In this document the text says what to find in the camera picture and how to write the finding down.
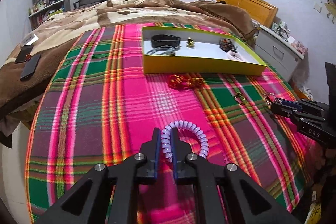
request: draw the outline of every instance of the patterned fleece blanket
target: patterned fleece blanket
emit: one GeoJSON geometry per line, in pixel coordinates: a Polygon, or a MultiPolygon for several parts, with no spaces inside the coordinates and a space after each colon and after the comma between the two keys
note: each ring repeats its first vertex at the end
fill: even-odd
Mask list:
{"type": "MultiPolygon", "coordinates": [[[[245,10],[226,4],[207,3],[209,1],[187,4],[179,0],[109,0],[50,17],[34,30],[39,39],[34,42],[31,54],[42,55],[34,75],[29,80],[20,81],[25,63],[14,62],[22,45],[13,50],[0,68],[0,120],[43,94],[65,54],[78,36],[88,30],[121,23],[169,22],[221,28],[245,40],[252,37],[253,25],[245,10]]],[[[0,142],[8,145],[1,131],[0,142]]]]}
{"type": "MultiPolygon", "coordinates": [[[[31,220],[96,163],[119,164],[151,139],[154,127],[180,119],[195,122],[206,132],[209,162],[238,164],[292,211],[314,171],[315,143],[297,133],[288,119],[272,118],[262,99],[265,92],[274,92],[295,100],[288,84],[267,68],[262,76],[192,75],[203,77],[205,85],[170,89],[168,75],[143,74],[141,29],[153,25],[85,32],[60,64],[39,105],[28,143],[25,179],[31,220]],[[236,91],[245,96],[245,105],[234,100],[236,91]]],[[[181,131],[180,138],[199,152],[189,133],[181,131]]],[[[195,223],[192,187],[174,184],[172,167],[162,154],[158,181],[140,186],[138,207],[138,223],[195,223]]]]}

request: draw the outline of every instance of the brown blanket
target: brown blanket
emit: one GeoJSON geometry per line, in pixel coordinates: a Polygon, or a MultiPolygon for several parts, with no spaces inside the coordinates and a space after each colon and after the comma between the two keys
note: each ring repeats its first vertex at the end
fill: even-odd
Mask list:
{"type": "Polygon", "coordinates": [[[34,31],[39,39],[31,54],[41,53],[42,56],[29,80],[20,81],[25,63],[14,63],[20,45],[1,67],[0,120],[44,92],[81,33],[105,26],[146,22],[219,27],[245,40],[253,33],[251,18],[245,10],[208,1],[187,4],[179,0],[109,0],[83,10],[54,15],[34,31]]]}

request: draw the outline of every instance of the wooden headboard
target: wooden headboard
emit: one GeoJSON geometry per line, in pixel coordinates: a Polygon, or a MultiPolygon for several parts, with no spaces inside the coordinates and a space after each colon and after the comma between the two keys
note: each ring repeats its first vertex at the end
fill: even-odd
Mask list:
{"type": "Polygon", "coordinates": [[[271,27],[278,8],[263,0],[224,0],[227,4],[245,9],[250,16],[266,27],[271,27]]]}

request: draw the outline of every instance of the plaid blanket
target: plaid blanket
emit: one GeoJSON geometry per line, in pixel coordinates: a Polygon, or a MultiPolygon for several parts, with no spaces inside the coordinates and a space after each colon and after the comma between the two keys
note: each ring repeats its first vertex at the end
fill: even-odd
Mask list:
{"type": "MultiPolygon", "coordinates": [[[[196,75],[205,79],[201,89],[170,89],[167,75],[143,74],[140,42],[145,25],[172,26],[127,24],[85,32],[60,64],[28,143],[25,177],[31,220],[94,164],[120,163],[151,139],[154,127],[180,119],[206,132],[210,162],[238,164],[292,211],[312,176],[314,142],[296,133],[288,119],[271,118],[262,100],[265,92],[295,100],[290,87],[267,68],[259,77],[196,75]],[[245,105],[233,99],[236,91],[246,97],[245,105]]],[[[180,137],[199,151],[191,135],[180,132],[180,137]]],[[[160,161],[158,182],[140,186],[138,222],[194,223],[192,188],[176,187],[171,165],[163,157],[160,161]]]]}

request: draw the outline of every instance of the drawer handle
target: drawer handle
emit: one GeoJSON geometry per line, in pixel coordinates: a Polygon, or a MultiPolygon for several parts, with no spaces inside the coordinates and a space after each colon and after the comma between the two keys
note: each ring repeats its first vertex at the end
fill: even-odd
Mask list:
{"type": "Polygon", "coordinates": [[[277,47],[273,46],[273,52],[276,56],[278,56],[281,60],[283,60],[285,53],[280,51],[277,47]]]}

